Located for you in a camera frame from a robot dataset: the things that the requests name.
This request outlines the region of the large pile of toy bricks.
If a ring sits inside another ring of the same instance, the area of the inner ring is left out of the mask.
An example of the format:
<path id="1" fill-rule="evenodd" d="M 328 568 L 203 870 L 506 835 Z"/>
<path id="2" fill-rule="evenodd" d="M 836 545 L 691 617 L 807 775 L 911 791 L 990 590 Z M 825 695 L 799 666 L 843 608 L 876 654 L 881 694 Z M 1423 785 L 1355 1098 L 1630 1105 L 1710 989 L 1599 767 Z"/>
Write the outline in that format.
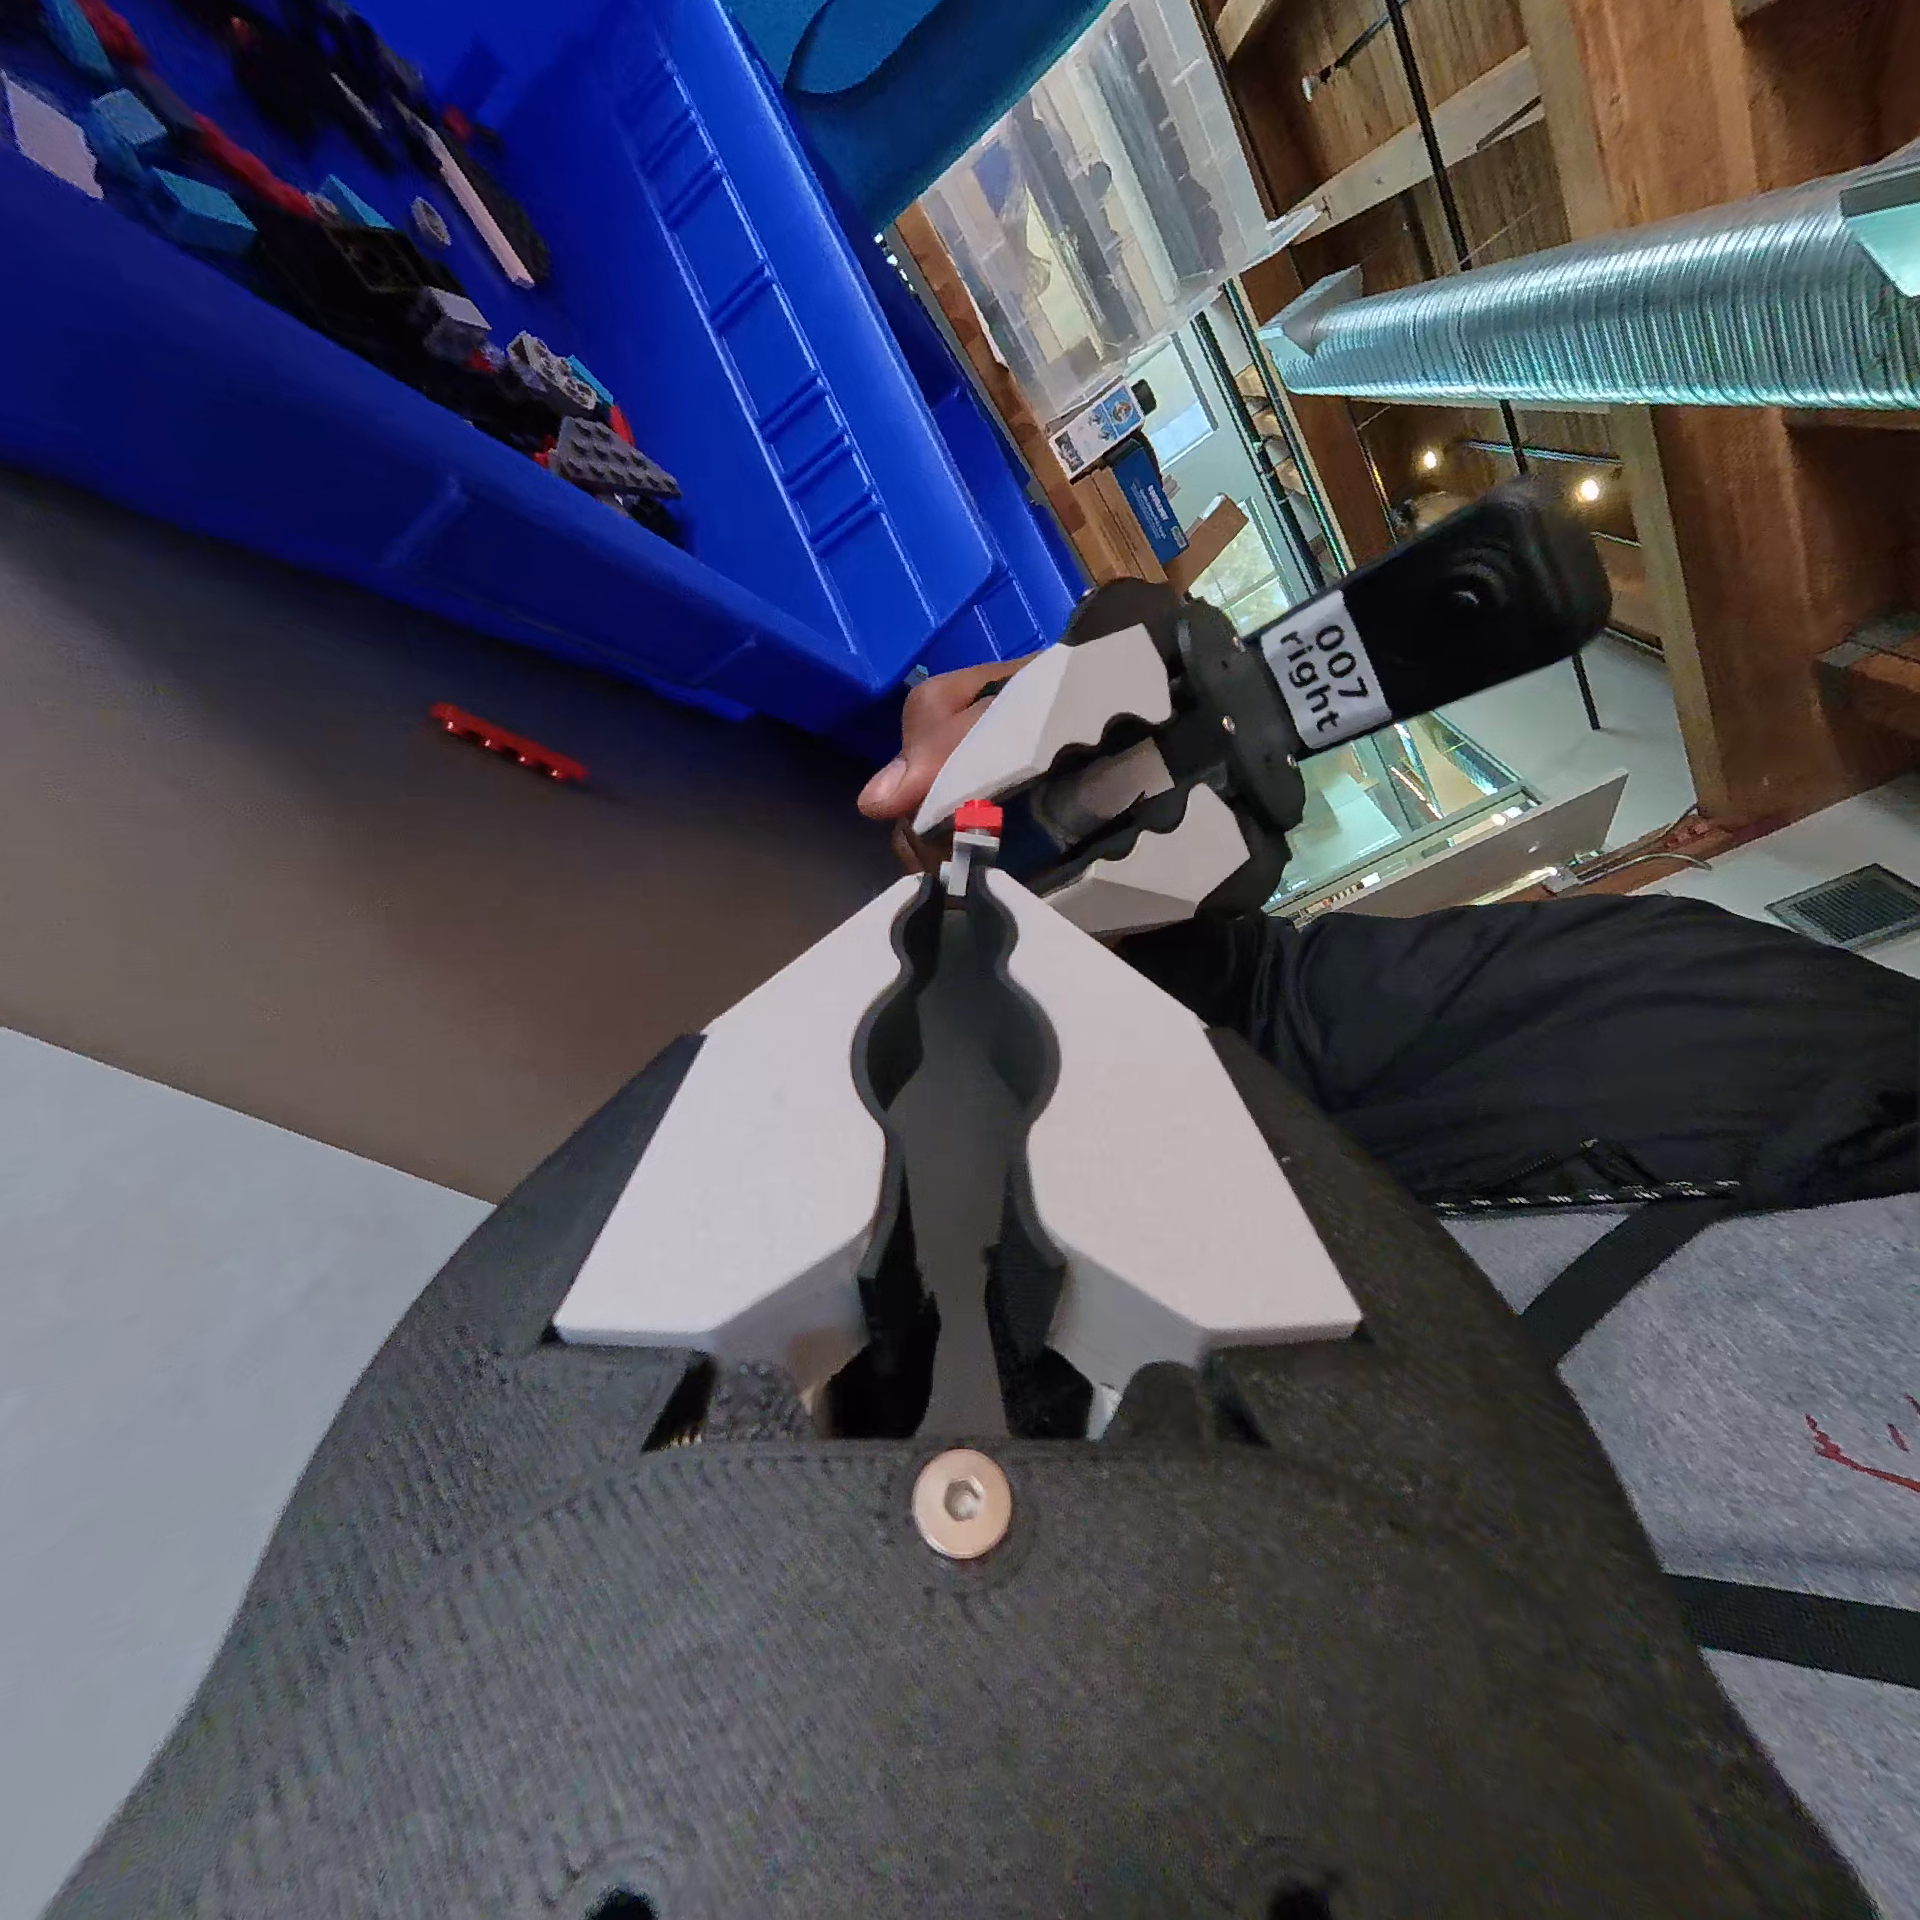
<path id="1" fill-rule="evenodd" d="M 577 353 L 492 320 L 460 261 L 547 295 L 498 137 L 356 6 L 4 6 L 4 151 L 688 549 L 682 483 Z"/>

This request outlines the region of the blue plastic bin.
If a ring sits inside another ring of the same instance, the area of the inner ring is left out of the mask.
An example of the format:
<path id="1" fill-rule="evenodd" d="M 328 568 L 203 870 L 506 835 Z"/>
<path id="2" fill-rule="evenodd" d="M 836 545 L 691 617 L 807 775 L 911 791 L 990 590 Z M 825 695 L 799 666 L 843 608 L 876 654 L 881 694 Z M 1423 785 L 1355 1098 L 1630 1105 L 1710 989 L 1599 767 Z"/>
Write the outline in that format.
<path id="1" fill-rule="evenodd" d="M 956 669 L 1014 661 L 1055 643 L 1089 590 L 1089 576 L 897 232 L 870 238 L 860 263 L 990 555 L 961 608 L 911 645 L 881 695 L 828 731 L 842 753 L 881 758 L 895 739 L 907 690 Z"/>
<path id="2" fill-rule="evenodd" d="M 683 490 L 615 518 L 4 151 L 4 458 L 683 705 L 828 735 L 987 547 L 860 250 L 724 6 L 356 6 L 498 137 L 577 353 Z"/>

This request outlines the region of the blue cardboard box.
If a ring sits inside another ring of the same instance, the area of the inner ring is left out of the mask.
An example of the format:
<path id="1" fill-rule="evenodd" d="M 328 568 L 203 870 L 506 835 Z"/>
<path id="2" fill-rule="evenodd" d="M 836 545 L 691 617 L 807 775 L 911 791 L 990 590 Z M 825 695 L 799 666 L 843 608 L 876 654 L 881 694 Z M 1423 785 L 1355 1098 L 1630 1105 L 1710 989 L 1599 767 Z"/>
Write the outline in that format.
<path id="1" fill-rule="evenodd" d="M 1169 496 L 1162 461 L 1145 435 L 1122 441 L 1110 461 L 1127 512 L 1136 519 L 1145 547 L 1162 568 L 1175 563 L 1188 547 Z"/>

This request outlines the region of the silver ventilation duct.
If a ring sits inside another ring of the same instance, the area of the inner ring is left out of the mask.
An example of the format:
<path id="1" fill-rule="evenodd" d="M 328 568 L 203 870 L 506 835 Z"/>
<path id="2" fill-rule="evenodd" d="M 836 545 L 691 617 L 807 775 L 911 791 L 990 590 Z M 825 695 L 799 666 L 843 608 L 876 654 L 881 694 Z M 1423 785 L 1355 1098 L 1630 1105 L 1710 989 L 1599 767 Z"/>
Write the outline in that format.
<path id="1" fill-rule="evenodd" d="M 1918 145 L 1840 177 L 1366 295 L 1344 270 L 1260 341 L 1294 395 L 1912 414 Z"/>

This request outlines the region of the pale instruction booklet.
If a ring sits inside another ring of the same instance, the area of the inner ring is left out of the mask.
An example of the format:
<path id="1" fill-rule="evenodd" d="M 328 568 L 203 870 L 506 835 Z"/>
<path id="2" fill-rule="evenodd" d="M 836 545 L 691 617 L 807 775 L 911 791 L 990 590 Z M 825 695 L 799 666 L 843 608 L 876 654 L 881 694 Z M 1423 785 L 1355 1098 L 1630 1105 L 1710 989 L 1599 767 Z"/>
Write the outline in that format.
<path id="1" fill-rule="evenodd" d="M 36 1915 L 492 1205 L 17 1032 L 3 1187 L 3 1915 Z"/>

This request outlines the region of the stack of clear plastic bins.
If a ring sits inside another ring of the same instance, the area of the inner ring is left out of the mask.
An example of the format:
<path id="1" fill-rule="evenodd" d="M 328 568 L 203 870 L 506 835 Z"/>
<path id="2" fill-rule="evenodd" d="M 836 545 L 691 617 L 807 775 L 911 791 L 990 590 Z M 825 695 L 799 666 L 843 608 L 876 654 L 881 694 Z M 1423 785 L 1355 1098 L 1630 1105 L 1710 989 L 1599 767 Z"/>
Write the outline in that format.
<path id="1" fill-rule="evenodd" d="M 1089 410 L 1311 223 L 1306 6 L 1105 7 L 924 191 L 1031 417 Z"/>

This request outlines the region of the person's upper body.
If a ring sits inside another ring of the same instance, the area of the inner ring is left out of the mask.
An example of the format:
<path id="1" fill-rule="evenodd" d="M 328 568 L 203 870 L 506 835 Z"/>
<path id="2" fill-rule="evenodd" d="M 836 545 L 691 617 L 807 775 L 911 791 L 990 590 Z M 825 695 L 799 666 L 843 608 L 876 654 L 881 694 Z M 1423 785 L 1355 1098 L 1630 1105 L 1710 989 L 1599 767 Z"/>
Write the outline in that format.
<path id="1" fill-rule="evenodd" d="M 1722 1690 L 1882 1915 L 1918 1915 L 1918 1202 L 1732 1217 L 1584 1334 L 1625 1214 L 1458 1217 L 1547 1352 Z"/>

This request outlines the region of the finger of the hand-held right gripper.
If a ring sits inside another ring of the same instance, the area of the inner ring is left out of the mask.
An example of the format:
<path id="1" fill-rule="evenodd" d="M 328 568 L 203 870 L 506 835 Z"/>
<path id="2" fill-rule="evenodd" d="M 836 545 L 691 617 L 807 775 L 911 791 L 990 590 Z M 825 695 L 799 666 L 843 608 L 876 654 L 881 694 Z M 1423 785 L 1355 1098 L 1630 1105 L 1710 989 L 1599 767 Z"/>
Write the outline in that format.
<path id="1" fill-rule="evenodd" d="M 1193 921 L 1249 866 L 1252 854 L 1233 807 L 1210 787 L 1184 793 L 1180 823 L 1143 827 L 1122 856 L 1098 856 L 1041 891 L 1066 921 L 1098 941 Z"/>
<path id="2" fill-rule="evenodd" d="M 1073 753 L 1100 750 L 1124 729 L 1164 729 L 1170 719 L 1169 666 L 1145 625 L 1048 647 L 980 705 L 929 790 L 929 827 L 962 805 L 1026 791 Z"/>

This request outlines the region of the wooden table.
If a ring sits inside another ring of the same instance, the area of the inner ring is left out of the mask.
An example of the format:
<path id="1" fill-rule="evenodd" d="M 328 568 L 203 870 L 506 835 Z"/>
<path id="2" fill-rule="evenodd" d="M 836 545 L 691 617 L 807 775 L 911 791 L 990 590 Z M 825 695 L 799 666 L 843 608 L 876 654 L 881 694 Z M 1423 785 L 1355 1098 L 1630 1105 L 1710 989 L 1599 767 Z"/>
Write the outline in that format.
<path id="1" fill-rule="evenodd" d="M 978 389 L 1014 439 L 1089 581 L 1105 585 L 1118 578 L 1140 578 L 1166 583 L 1178 593 L 1199 589 L 1233 542 L 1249 531 L 1250 522 L 1242 505 L 1222 498 L 1191 528 L 1184 549 L 1170 563 L 1162 563 L 1135 505 L 1110 471 L 1070 479 L 1060 467 L 1049 432 L 1033 417 L 1014 370 L 1001 365 L 969 288 L 922 206 L 898 216 L 897 241 L 913 258 L 931 301 L 939 306 L 961 355 L 967 358 L 969 370 L 976 376 Z"/>

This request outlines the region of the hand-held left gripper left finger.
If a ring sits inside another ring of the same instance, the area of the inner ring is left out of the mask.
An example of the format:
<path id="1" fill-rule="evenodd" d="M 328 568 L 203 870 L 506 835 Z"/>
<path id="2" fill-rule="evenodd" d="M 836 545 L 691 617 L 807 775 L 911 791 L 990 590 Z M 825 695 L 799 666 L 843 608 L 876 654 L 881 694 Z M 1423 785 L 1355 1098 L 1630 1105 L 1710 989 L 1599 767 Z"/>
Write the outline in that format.
<path id="1" fill-rule="evenodd" d="M 849 1437 L 922 1429 L 943 1315 L 897 1107 L 945 894 L 902 880 L 696 1040 L 553 1317 L 572 1350 L 762 1365 Z"/>

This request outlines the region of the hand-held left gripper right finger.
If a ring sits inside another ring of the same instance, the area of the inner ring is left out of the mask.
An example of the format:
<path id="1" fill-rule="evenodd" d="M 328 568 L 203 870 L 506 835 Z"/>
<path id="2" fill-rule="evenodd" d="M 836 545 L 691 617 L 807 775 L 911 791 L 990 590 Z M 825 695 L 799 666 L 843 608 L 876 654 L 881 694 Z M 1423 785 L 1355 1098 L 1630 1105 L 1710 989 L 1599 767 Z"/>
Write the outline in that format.
<path id="1" fill-rule="evenodd" d="M 1361 1330 L 1199 1016 L 999 872 L 978 953 L 1015 1103 L 984 1294 L 1015 1433 L 1094 1437 L 1143 1370 Z"/>

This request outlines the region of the blue felt bag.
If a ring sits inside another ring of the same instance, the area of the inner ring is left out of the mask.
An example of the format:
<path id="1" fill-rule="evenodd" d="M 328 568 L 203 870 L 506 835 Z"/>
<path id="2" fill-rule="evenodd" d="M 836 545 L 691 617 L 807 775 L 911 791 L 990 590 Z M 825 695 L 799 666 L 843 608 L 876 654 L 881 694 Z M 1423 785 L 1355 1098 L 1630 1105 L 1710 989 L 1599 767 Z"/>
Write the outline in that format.
<path id="1" fill-rule="evenodd" d="M 1044 72 L 1102 3 L 728 3 L 790 94 L 842 98 L 927 70 L 962 105 L 994 105 Z"/>

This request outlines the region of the person's right hand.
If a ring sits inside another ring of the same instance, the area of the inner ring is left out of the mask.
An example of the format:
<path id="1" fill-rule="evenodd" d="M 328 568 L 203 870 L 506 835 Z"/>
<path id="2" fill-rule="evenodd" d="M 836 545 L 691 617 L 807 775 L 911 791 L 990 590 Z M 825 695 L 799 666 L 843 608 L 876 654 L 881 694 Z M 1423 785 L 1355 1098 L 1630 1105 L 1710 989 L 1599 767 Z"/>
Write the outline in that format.
<path id="1" fill-rule="evenodd" d="M 892 831 L 892 849 L 906 874 L 939 872 L 945 854 L 914 833 L 922 805 L 987 703 L 1033 658 L 956 669 L 907 690 L 897 755 L 871 775 L 855 802 L 862 818 Z"/>

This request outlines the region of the small printed card box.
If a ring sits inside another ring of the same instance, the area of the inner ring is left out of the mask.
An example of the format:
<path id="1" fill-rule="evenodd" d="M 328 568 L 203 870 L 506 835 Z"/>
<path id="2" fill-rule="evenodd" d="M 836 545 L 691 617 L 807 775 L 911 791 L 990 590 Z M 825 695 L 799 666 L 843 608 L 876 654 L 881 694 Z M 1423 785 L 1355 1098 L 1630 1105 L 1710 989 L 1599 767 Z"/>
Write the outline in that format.
<path id="1" fill-rule="evenodd" d="M 1048 443 L 1064 471 L 1075 483 L 1102 467 L 1127 441 L 1145 432 L 1145 422 L 1159 410 L 1150 383 L 1118 377 L 1094 400 L 1048 431 Z"/>

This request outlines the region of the grey wall vent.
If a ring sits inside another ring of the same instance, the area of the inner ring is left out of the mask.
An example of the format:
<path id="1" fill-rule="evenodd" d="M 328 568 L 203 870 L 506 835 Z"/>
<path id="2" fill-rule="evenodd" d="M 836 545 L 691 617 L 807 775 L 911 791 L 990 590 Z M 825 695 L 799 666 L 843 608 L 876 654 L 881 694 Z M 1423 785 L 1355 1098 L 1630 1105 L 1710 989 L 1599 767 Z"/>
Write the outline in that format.
<path id="1" fill-rule="evenodd" d="M 1918 936 L 1918 886 L 1873 862 L 1772 901 L 1764 913 L 1817 944 L 1860 953 Z"/>

